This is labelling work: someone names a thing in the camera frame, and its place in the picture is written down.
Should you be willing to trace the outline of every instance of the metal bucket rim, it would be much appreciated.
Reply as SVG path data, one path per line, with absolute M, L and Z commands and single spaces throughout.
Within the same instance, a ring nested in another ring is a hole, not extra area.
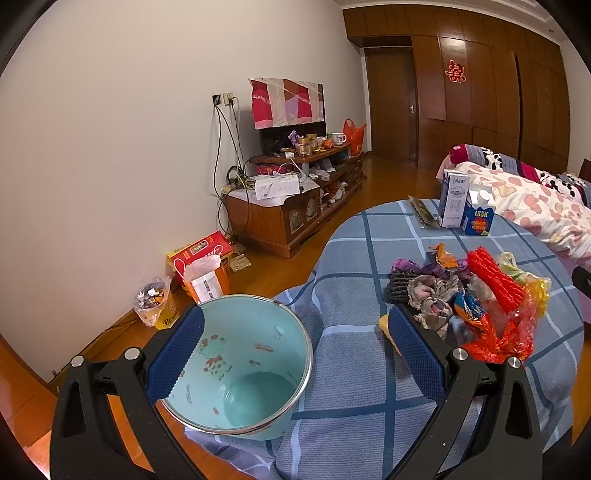
M 173 409 L 173 407 L 168 403 L 168 399 L 167 398 L 163 398 L 162 399 L 162 405 L 180 423 L 182 423 L 186 427 L 189 427 L 189 428 L 198 430 L 200 432 L 210 433 L 210 434 L 213 434 L 213 435 L 247 435 L 247 434 L 250 434 L 250 433 L 256 433 L 259 430 L 263 430 L 264 427 L 269 426 L 276 419 L 278 419 L 279 417 L 281 417 L 285 412 L 288 412 L 289 410 L 291 410 L 291 408 L 300 399 L 300 397 L 304 393 L 304 390 L 306 389 L 306 386 L 308 384 L 308 381 L 310 380 L 310 375 L 312 373 L 312 358 L 313 358 L 312 341 L 310 340 L 310 335 L 308 334 L 308 331 L 304 327 L 304 324 L 302 323 L 301 319 L 296 315 L 296 313 L 293 310 L 291 310 L 290 308 L 288 308 L 286 305 L 284 305 L 283 303 L 281 303 L 278 300 L 268 299 L 268 298 L 260 297 L 260 296 L 257 296 L 257 295 L 249 295 L 249 294 L 246 294 L 246 293 L 239 293 L 239 294 L 233 294 L 233 295 L 224 295 L 222 297 L 217 297 L 215 299 L 206 300 L 204 302 L 201 302 L 199 305 L 201 306 L 201 305 L 204 305 L 206 303 L 211 303 L 211 302 L 218 301 L 218 300 L 221 300 L 221 299 L 224 299 L 224 298 L 228 298 L 228 297 L 247 297 L 247 298 L 250 298 L 250 299 L 257 299 L 257 300 L 268 301 L 268 302 L 270 302 L 270 303 L 272 303 L 274 305 L 277 305 L 278 307 L 284 309 L 286 312 L 288 312 L 296 320 L 297 324 L 300 327 L 300 330 L 302 331 L 302 333 L 304 335 L 304 339 L 306 340 L 306 349 L 307 349 L 307 352 L 306 352 L 306 365 L 304 367 L 304 373 L 303 373 L 303 375 L 301 377 L 300 384 L 295 389 L 294 394 L 274 414 L 272 414 L 269 417 L 261 420 L 259 423 L 255 423 L 254 425 L 250 425 L 248 427 L 241 427 L 239 429 L 216 429 L 216 428 L 211 428 L 211 427 L 207 427 L 205 425 L 201 425 L 201 424 L 195 423 L 195 422 L 193 422 L 193 421 L 191 421 L 191 420 L 183 417 L 178 412 L 176 412 Z

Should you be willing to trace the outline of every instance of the metal screw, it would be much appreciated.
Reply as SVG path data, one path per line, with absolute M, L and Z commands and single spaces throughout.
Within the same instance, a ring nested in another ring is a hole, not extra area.
M 139 357 L 139 348 L 136 348 L 133 346 L 132 348 L 128 348 L 125 351 L 125 358 L 127 360 L 135 360 L 138 357 Z
M 70 362 L 70 365 L 73 367 L 79 367 L 84 363 L 84 357 L 82 355 L 76 355 L 72 361 Z
M 452 355 L 458 360 L 465 360 L 468 358 L 468 352 L 466 352 L 463 348 L 454 348 Z
M 519 368 L 521 366 L 521 360 L 516 356 L 509 357 L 509 366 L 513 368 Z

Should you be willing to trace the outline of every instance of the wooden cabinet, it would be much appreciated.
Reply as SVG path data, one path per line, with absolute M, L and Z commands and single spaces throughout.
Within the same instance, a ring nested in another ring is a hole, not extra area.
M 472 138 L 553 173 L 566 168 L 569 93 L 556 43 L 500 18 L 447 7 L 378 5 L 343 14 L 349 38 L 368 36 L 374 47 L 410 36 L 419 164 L 438 166 L 450 141 Z M 448 79 L 450 60 L 464 67 L 465 82 Z
M 333 150 L 325 154 L 305 157 L 306 161 L 321 160 L 343 149 Z M 255 157 L 251 161 L 255 163 L 284 163 L 285 158 L 278 160 L 275 157 Z M 341 159 L 338 163 L 335 161 L 333 164 L 336 172 L 331 174 L 330 180 L 316 180 L 320 189 L 308 190 L 291 196 L 279 206 L 261 206 L 254 202 L 248 203 L 245 200 L 227 196 L 224 204 L 228 210 L 232 231 L 238 234 L 238 238 L 244 244 L 256 245 L 279 257 L 293 257 L 300 249 L 302 242 L 332 218 L 361 188 L 365 180 L 362 154 Z M 321 197 L 323 188 L 335 184 L 337 181 L 347 183 L 345 194 L 335 203 L 324 204 Z

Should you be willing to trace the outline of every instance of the television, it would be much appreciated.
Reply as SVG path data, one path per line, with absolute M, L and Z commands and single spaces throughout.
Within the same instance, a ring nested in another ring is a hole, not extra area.
M 292 147 L 288 136 L 326 135 L 324 90 L 321 83 L 253 78 L 252 117 L 259 131 L 263 155 Z

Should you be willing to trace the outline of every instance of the white mug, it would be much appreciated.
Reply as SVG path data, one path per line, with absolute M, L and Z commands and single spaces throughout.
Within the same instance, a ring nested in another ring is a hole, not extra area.
M 343 132 L 337 132 L 332 134 L 332 140 L 335 142 L 335 145 L 342 145 L 347 141 L 347 135 Z

